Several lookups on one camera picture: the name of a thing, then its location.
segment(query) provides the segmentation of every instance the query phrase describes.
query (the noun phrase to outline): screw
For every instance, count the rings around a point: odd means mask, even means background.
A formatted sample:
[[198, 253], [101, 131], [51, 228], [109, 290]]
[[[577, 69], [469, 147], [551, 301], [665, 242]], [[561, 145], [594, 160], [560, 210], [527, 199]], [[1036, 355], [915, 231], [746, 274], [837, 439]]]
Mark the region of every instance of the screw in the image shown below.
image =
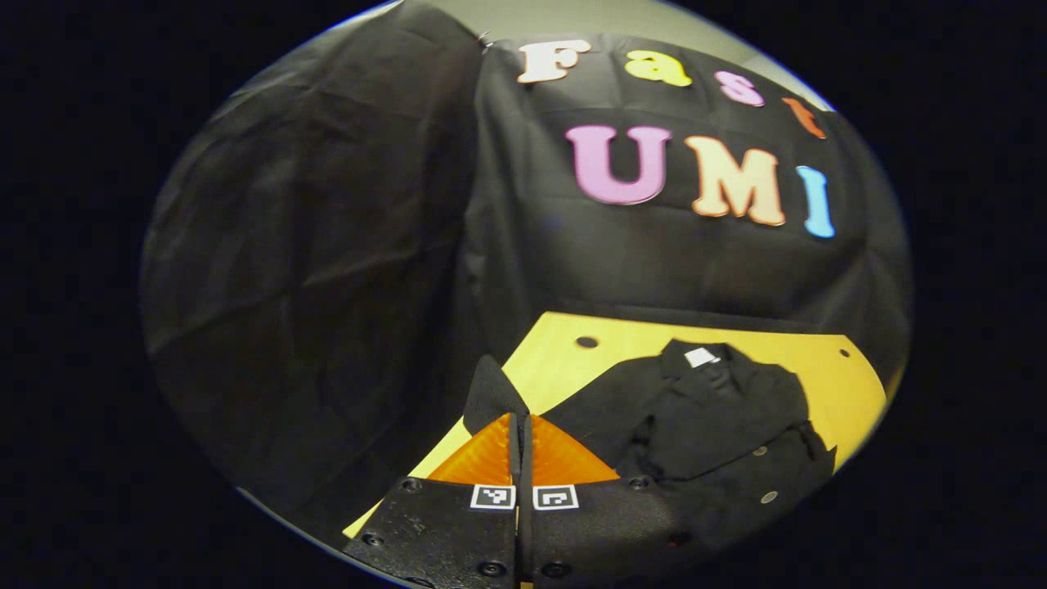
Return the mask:
[[549, 563], [548, 565], [541, 567], [541, 574], [544, 574], [550, 579], [560, 579], [571, 574], [571, 567], [559, 563]]
[[498, 563], [483, 563], [480, 565], [480, 574], [484, 576], [502, 576], [506, 574], [506, 567]]

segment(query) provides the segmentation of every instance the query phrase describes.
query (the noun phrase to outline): fisheye lens view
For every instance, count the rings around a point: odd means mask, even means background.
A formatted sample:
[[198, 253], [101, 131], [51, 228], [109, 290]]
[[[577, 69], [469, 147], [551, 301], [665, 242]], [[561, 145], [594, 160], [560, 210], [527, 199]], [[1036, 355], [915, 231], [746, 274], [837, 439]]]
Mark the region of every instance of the fisheye lens view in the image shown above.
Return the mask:
[[899, 389], [888, 171], [687, 8], [386, 2], [214, 106], [144, 235], [153, 375], [260, 518], [389, 587], [658, 587]]

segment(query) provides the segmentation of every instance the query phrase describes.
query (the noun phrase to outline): black fabric backdrop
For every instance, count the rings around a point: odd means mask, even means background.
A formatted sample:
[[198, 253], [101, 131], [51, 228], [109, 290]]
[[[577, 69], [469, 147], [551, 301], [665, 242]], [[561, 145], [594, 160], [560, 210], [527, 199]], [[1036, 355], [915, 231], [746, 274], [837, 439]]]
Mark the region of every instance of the black fabric backdrop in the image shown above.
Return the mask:
[[478, 60], [418, 3], [329, 30], [207, 121], [146, 237], [161, 390], [231, 481], [335, 547], [461, 415], [477, 360], [452, 287]]
[[[909, 353], [912, 277], [909, 243], [896, 197], [868, 146], [843, 116], [817, 112], [828, 135], [809, 134], [782, 97], [797, 97], [758, 74], [766, 104], [732, 100], [716, 71], [740, 68], [655, 41], [583, 35], [593, 48], [561, 80], [524, 85], [528, 43], [567, 36], [498, 41], [488, 49], [477, 87], [478, 166], [467, 212], [466, 259], [484, 333], [503, 362], [544, 312], [637, 321], [799, 334], [844, 334], [884, 383], [894, 382]], [[626, 72], [626, 54], [653, 50], [677, 59], [690, 87]], [[564, 132], [581, 124], [617, 130], [615, 175], [639, 174], [636, 126], [669, 130], [666, 184], [630, 206], [600, 203], [575, 180]], [[741, 162], [749, 149], [778, 157], [786, 223], [703, 218], [688, 135], [715, 137]], [[806, 232], [798, 165], [828, 178], [837, 234]]]

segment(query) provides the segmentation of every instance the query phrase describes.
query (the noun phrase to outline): black jacket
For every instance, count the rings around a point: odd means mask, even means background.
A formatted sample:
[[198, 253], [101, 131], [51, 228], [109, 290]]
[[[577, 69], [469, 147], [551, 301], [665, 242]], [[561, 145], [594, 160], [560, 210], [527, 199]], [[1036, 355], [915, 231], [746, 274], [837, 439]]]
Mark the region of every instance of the black jacket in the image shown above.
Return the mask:
[[[704, 347], [718, 362], [692, 368]], [[670, 342], [619, 363], [543, 415], [615, 467], [667, 493], [716, 550], [788, 512], [832, 475], [797, 377], [726, 344]]]

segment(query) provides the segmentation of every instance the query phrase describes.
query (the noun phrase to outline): yellow letter a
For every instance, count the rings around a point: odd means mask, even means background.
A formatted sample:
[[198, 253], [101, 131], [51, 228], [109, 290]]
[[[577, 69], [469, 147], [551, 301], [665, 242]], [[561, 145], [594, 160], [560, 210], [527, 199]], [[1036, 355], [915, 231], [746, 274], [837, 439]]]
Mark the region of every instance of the yellow letter a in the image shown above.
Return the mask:
[[691, 85], [684, 65], [675, 58], [658, 51], [629, 51], [627, 56], [632, 61], [625, 64], [625, 71], [637, 77], [681, 87]]

